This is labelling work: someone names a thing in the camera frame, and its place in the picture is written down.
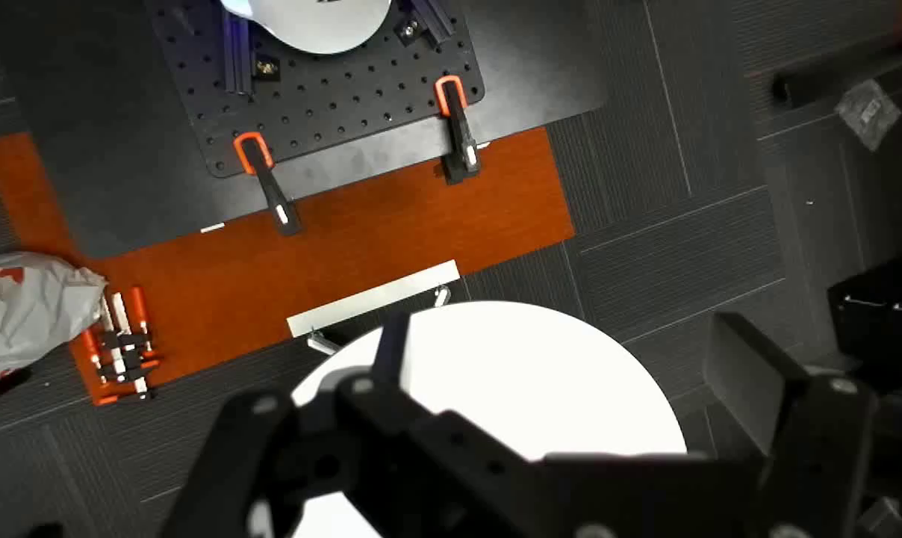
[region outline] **white object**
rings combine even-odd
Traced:
[[[100,314],[104,277],[43,254],[0,256],[0,372],[77,338]]]
[[[379,334],[367,331],[331,354],[294,401],[306,407],[331,369],[367,366]],[[525,459],[555,450],[687,450],[666,395],[622,342],[537,304],[464,301],[419,311],[400,384],[431,413],[457,410]],[[361,523],[345,495],[322,495],[307,501],[298,534],[340,534]]]
[[[406,277],[397,277],[388,284],[379,284],[379,287],[370,287],[370,289],[346,295],[346,299],[301,311],[297,317],[288,317],[288,325],[291,325],[294,338],[301,338],[301,334],[321,331],[327,325],[339,325],[345,319],[361,317],[367,311],[379,311],[386,304],[445,287],[452,280],[461,280],[455,260],[421,268],[415,275],[406,275]]]
[[[222,5],[291,48],[345,54],[386,23],[391,0],[222,0]]]

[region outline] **orange clamp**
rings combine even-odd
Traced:
[[[148,322],[145,287],[133,287],[133,314],[136,314],[136,322]]]
[[[258,169],[251,166],[251,160],[246,156],[246,147],[242,147],[246,139],[255,139],[261,147],[261,153],[267,156],[267,163],[276,166],[267,138],[261,130],[242,130],[239,138],[234,138],[234,150],[239,156],[246,177],[258,177]]]
[[[461,75],[445,75],[445,78],[440,78],[440,79],[433,84],[433,96],[440,99],[440,114],[442,114],[442,115],[452,115],[449,90],[445,90],[449,84],[457,85],[461,106],[469,106],[469,96],[464,91]]]
[[[83,341],[88,354],[89,354],[89,357],[95,357],[95,354],[100,354],[100,348],[95,348],[95,338],[92,338],[92,331],[89,331],[89,329],[82,334],[82,341]]]

